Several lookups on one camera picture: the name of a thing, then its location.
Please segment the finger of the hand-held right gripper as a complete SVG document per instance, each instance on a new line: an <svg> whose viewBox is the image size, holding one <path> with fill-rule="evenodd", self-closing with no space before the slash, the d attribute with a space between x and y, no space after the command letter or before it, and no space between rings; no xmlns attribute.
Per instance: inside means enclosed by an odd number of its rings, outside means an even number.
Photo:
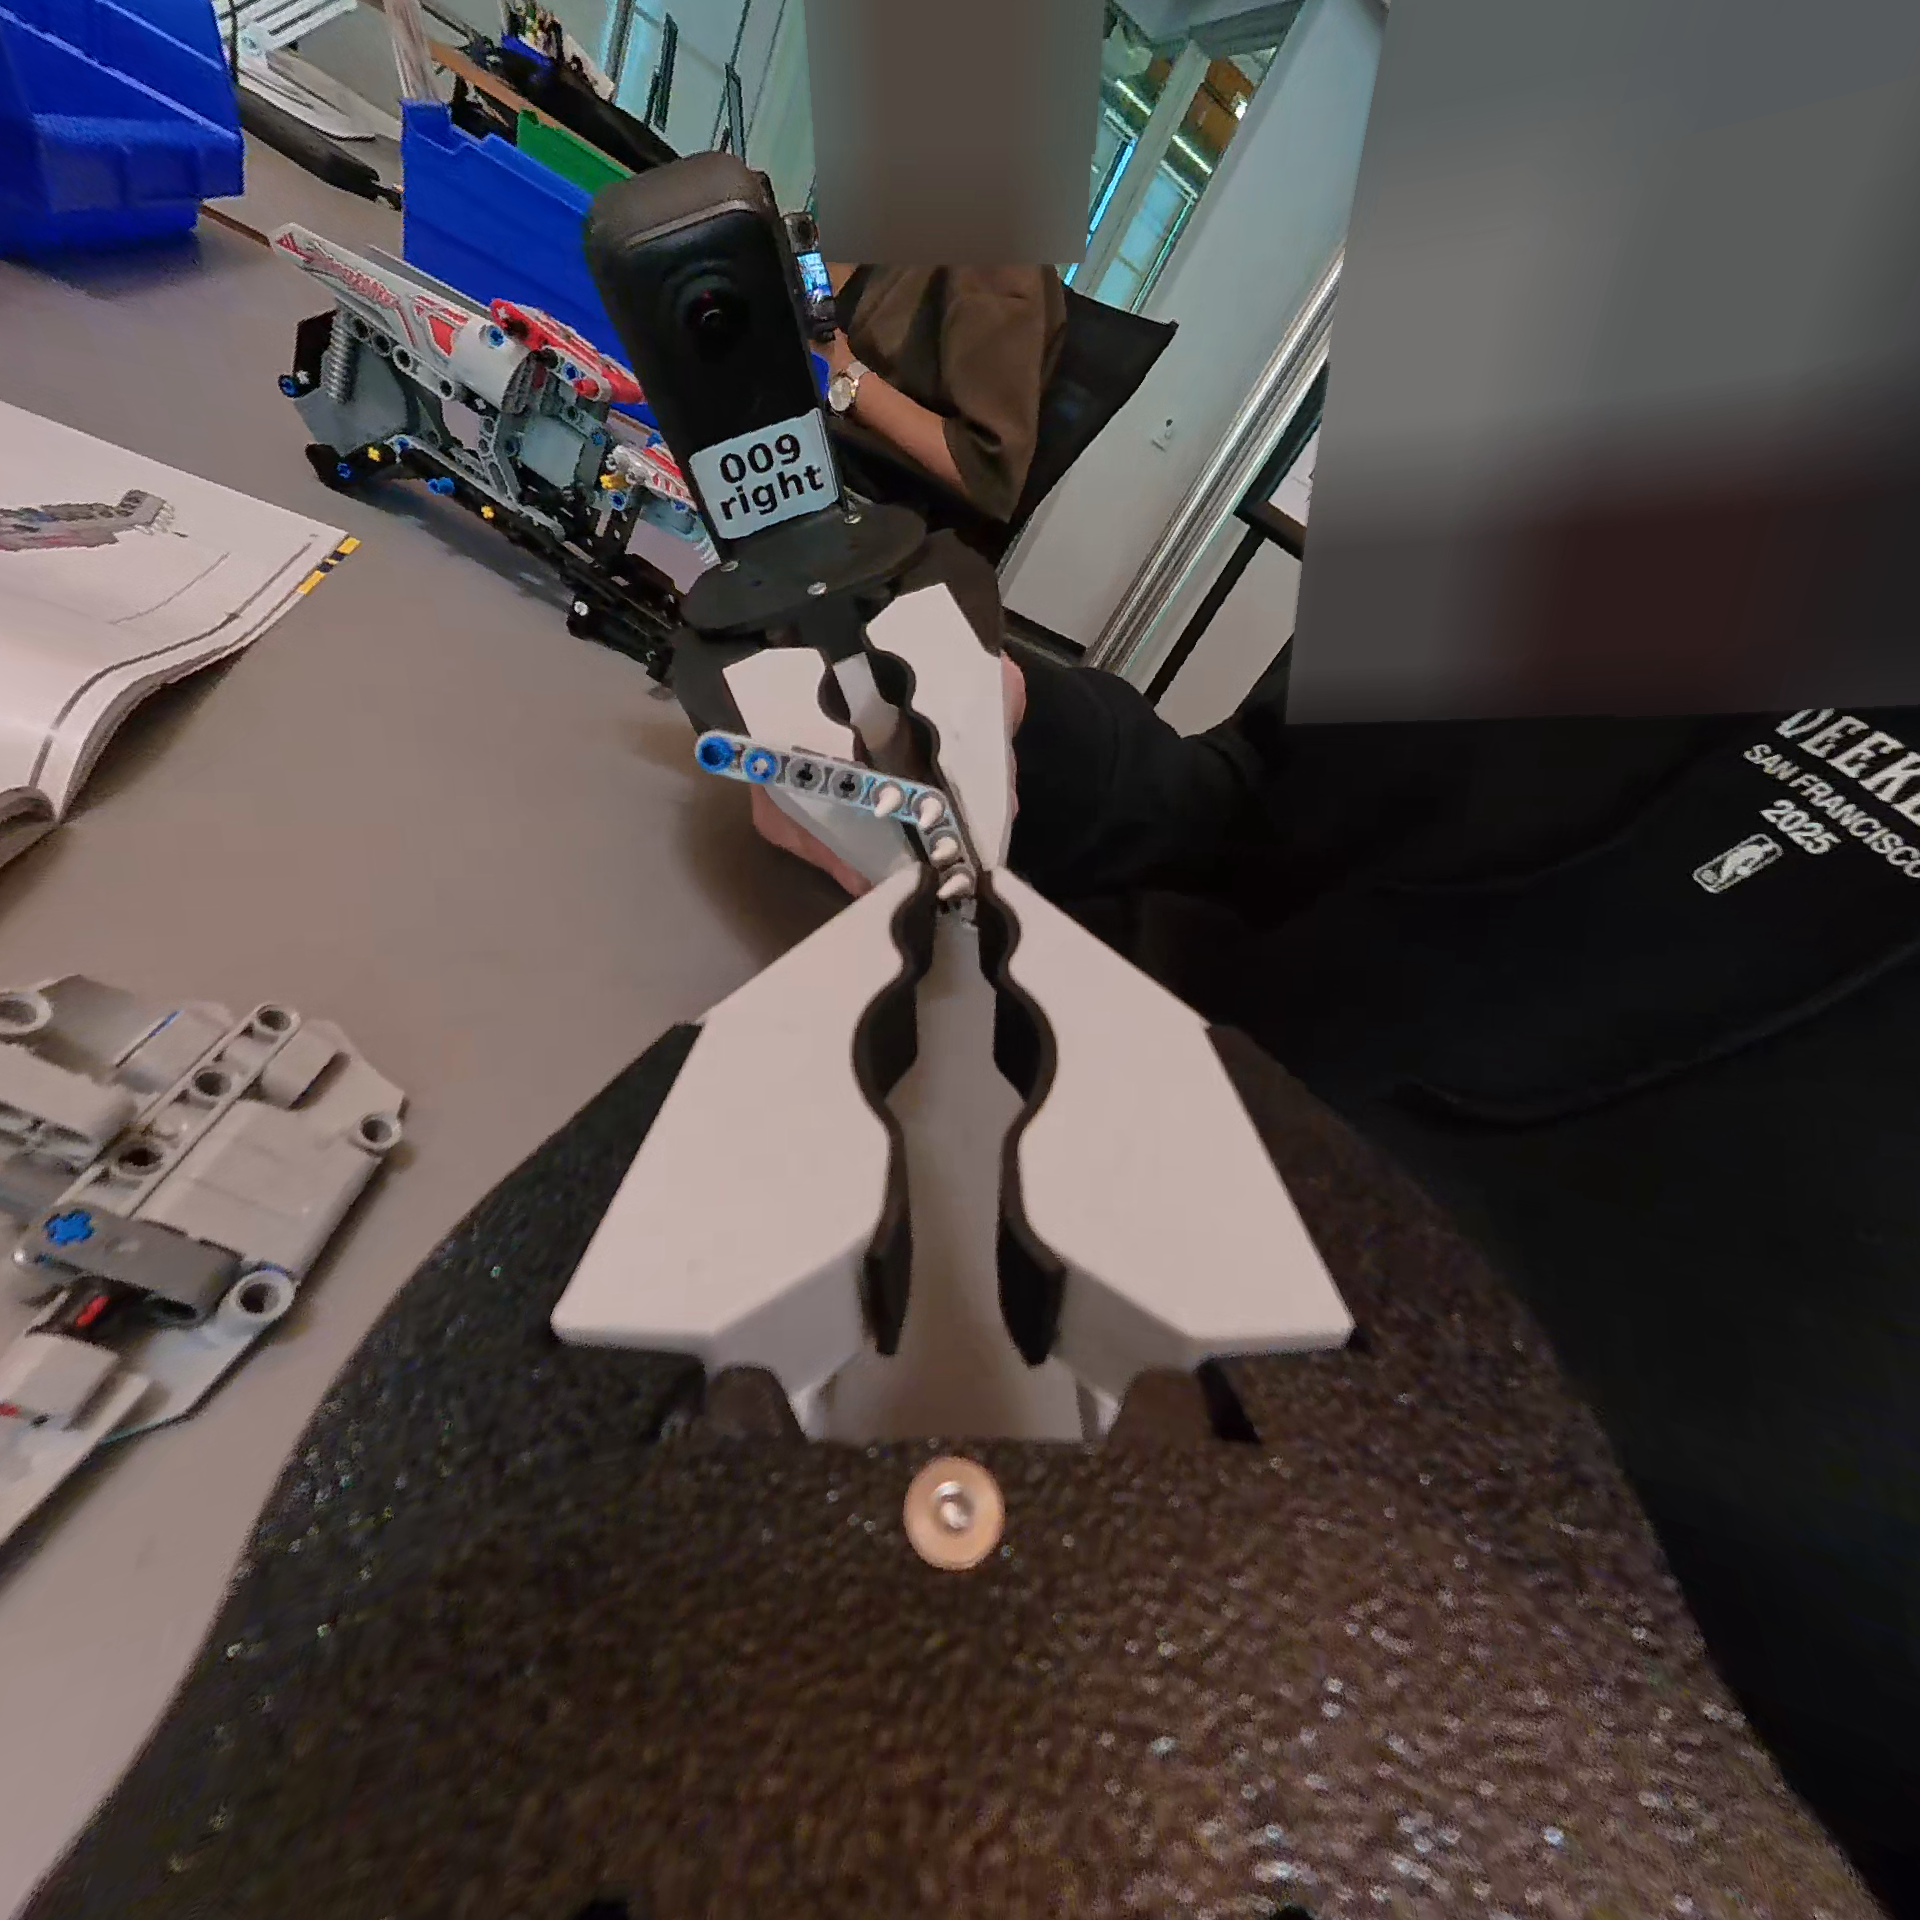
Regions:
<svg viewBox="0 0 1920 1920"><path fill-rule="evenodd" d="M860 762L884 773L871 764L851 723L829 718L822 703L822 683L828 677L828 666L816 655L748 655L728 666L724 670L724 687L739 720L731 726L723 726L723 732L742 734L779 750L806 750L831 758ZM912 867L928 874L910 848L884 878L871 879L863 875L874 890Z"/></svg>
<svg viewBox="0 0 1920 1920"><path fill-rule="evenodd" d="M944 584L896 597L862 646L875 683L858 718L862 750L890 774L940 787L973 864L995 874L1016 819L1008 663Z"/></svg>

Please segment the person's right hand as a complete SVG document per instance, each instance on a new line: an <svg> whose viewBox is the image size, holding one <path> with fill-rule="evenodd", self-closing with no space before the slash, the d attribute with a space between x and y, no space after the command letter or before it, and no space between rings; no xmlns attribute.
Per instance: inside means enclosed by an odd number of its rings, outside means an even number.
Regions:
<svg viewBox="0 0 1920 1920"><path fill-rule="evenodd" d="M816 874L828 875L848 895L863 895L871 890L871 882L862 871L846 864L846 860L828 848L828 843L804 827L804 823L791 819L767 790L749 790L749 805L754 830L767 845L779 848L782 853L811 867Z"/></svg>

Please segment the person's right forearm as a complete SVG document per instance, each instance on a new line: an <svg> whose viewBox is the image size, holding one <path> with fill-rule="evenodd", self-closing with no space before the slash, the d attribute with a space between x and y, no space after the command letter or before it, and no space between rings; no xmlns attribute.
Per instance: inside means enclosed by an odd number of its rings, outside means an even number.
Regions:
<svg viewBox="0 0 1920 1920"><path fill-rule="evenodd" d="M1190 735L1088 666L1035 659L1019 683L1008 864L1040 893L1247 895L1283 878L1285 659L1226 723Z"/></svg>

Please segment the open instruction booklet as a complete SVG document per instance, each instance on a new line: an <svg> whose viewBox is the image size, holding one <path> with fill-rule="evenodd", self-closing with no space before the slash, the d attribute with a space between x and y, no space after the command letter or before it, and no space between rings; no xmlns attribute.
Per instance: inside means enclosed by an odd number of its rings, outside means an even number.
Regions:
<svg viewBox="0 0 1920 1920"><path fill-rule="evenodd" d="M357 542L3 406L3 860L154 693L246 648Z"/></svg>

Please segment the grey bent brick beam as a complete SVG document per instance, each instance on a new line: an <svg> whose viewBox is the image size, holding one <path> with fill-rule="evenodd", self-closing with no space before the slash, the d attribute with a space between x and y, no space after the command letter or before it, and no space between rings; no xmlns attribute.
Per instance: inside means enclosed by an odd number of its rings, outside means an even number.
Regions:
<svg viewBox="0 0 1920 1920"><path fill-rule="evenodd" d="M723 730L701 732L693 756L708 774L767 790L791 819L871 879L892 874L912 848L933 875L934 895L952 871L973 874L979 886L967 830L940 787Z"/></svg>

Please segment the blue plastic bin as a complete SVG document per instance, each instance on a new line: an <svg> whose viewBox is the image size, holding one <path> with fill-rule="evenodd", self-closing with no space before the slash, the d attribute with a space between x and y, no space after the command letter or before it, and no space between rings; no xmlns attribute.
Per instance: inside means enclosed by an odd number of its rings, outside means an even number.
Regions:
<svg viewBox="0 0 1920 1920"><path fill-rule="evenodd" d="M173 240L244 163L211 3L3 4L4 259Z"/></svg>
<svg viewBox="0 0 1920 1920"><path fill-rule="evenodd" d="M588 191L509 141L400 108L402 261L463 296L530 303L622 355L584 261Z"/></svg>

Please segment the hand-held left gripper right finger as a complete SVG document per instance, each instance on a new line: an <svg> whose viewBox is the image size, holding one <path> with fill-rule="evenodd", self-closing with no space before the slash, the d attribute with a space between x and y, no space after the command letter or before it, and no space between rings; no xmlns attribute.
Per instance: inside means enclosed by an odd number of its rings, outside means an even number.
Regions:
<svg viewBox="0 0 1920 1920"><path fill-rule="evenodd" d="M1010 871L984 874L992 1055L1019 1109L998 1151L998 1314L1071 1380L1080 1437L1151 1373L1333 1354L1354 1332L1213 1026Z"/></svg>

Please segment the grey brick assembly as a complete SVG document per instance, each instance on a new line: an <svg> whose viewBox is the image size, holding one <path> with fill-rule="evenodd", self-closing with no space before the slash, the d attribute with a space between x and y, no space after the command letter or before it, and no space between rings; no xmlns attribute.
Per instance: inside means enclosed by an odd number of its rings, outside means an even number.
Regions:
<svg viewBox="0 0 1920 1920"><path fill-rule="evenodd" d="M402 1090L280 999L3 991L3 1539L192 1414L402 1141Z"/></svg>

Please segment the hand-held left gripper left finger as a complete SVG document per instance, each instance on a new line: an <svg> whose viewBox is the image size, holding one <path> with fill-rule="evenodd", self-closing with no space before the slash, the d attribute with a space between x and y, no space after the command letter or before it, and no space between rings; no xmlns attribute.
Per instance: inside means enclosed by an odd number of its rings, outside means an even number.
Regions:
<svg viewBox="0 0 1920 1920"><path fill-rule="evenodd" d="M579 1348L760 1372L806 1437L896 1354L912 1224L890 1095L918 1055L936 879L898 871L696 1023L554 1311Z"/></svg>

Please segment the brick vehicle chassis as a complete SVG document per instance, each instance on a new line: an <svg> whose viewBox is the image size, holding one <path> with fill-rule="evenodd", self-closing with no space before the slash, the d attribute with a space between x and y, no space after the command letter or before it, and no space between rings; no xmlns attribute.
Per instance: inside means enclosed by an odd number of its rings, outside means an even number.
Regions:
<svg viewBox="0 0 1920 1920"><path fill-rule="evenodd" d="M618 359L528 303L474 303L382 252L280 223L269 248L327 294L279 390L325 487L404 475L496 527L566 587L566 629L667 680L682 590L632 551L652 522L712 543L662 437L636 418Z"/></svg>

